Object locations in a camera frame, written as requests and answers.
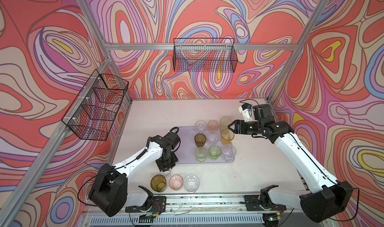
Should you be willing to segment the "bright green glass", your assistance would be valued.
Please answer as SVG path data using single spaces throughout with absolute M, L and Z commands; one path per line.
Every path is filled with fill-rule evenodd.
M 209 148 L 209 157 L 211 160 L 217 160 L 221 155 L 222 150 L 219 146 L 213 145 Z

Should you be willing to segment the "pink dimpled cup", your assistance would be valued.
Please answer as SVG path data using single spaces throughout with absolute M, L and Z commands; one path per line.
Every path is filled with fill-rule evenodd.
M 215 131 L 216 132 L 219 130 L 219 126 L 220 126 L 220 124 L 217 121 L 212 120 L 212 121 L 208 122 L 208 130 L 209 131 Z

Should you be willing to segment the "clear faceted glass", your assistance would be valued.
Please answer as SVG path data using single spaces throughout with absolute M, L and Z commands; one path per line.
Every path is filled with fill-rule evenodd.
M 233 145 L 228 144 L 222 147 L 222 159 L 224 162 L 233 162 L 236 154 L 237 150 Z

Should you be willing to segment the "large olive green glass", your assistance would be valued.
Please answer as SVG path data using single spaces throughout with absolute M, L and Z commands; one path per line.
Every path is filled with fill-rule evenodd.
M 161 193 L 167 187 L 167 180 L 163 175 L 156 175 L 151 179 L 150 185 L 155 192 Z

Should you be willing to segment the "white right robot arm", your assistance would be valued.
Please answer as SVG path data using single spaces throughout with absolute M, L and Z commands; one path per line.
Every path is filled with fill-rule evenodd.
M 270 210 L 282 205 L 300 210 L 315 223 L 320 223 L 346 210 L 353 194 L 349 182 L 340 182 L 304 147 L 293 128 L 286 122 L 262 125 L 260 122 L 235 120 L 229 130 L 236 135 L 268 139 L 295 166 L 308 186 L 308 191 L 284 191 L 278 185 L 261 189 L 259 206 Z

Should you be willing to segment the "pink clear glass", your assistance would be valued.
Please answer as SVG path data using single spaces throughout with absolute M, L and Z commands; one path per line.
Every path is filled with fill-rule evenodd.
M 178 191 L 184 185 L 184 179 L 180 175 L 173 175 L 169 179 L 169 186 L 172 190 Z

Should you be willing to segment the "yellow clear plastic cup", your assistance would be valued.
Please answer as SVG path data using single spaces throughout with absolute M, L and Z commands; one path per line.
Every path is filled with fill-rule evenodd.
M 221 131 L 221 143 L 222 143 L 222 145 L 231 144 L 234 137 L 235 137 L 235 134 L 231 130 L 229 130 L 229 129 L 222 130 Z

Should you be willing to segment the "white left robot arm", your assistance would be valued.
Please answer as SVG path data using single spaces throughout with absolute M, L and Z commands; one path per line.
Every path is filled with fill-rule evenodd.
M 161 172 L 172 169 L 178 162 L 174 148 L 180 141 L 173 132 L 164 137 L 149 137 L 146 146 L 130 158 L 114 166 L 103 165 L 91 187 L 89 200 L 108 217 L 128 207 L 148 210 L 153 202 L 153 193 L 143 186 L 130 191 L 129 182 L 153 162 Z

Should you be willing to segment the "pale green dimpled cup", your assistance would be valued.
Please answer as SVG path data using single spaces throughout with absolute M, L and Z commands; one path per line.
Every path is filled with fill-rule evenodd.
M 222 117 L 220 119 L 220 131 L 227 129 L 228 126 L 233 122 L 232 118 L 230 117 Z

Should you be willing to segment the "clear textured glass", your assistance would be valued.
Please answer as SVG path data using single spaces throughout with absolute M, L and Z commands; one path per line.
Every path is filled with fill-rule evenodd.
M 221 136 L 218 131 L 208 131 L 207 132 L 207 142 L 209 142 L 212 145 L 215 145 L 219 140 Z

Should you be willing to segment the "olive brown glass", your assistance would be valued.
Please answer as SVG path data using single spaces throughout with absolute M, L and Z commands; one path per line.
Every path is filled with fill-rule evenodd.
M 195 135 L 194 141 L 198 148 L 202 148 L 205 145 L 207 138 L 204 134 L 199 133 Z

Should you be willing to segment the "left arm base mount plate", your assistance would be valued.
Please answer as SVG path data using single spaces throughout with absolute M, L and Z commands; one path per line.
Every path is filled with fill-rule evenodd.
M 143 206 L 126 207 L 126 213 L 161 214 L 166 211 L 166 196 L 154 196 Z

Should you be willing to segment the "light green dimpled cup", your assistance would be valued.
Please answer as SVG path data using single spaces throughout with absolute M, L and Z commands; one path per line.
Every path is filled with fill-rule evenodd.
M 198 162 L 205 162 L 208 157 L 208 151 L 205 148 L 197 148 L 195 151 L 195 156 Z

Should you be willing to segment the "small clear glass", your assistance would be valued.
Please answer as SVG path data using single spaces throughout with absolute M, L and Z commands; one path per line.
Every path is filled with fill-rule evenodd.
M 168 178 L 171 176 L 172 170 L 166 170 L 166 171 L 161 171 L 160 174 L 163 175 L 164 177 Z

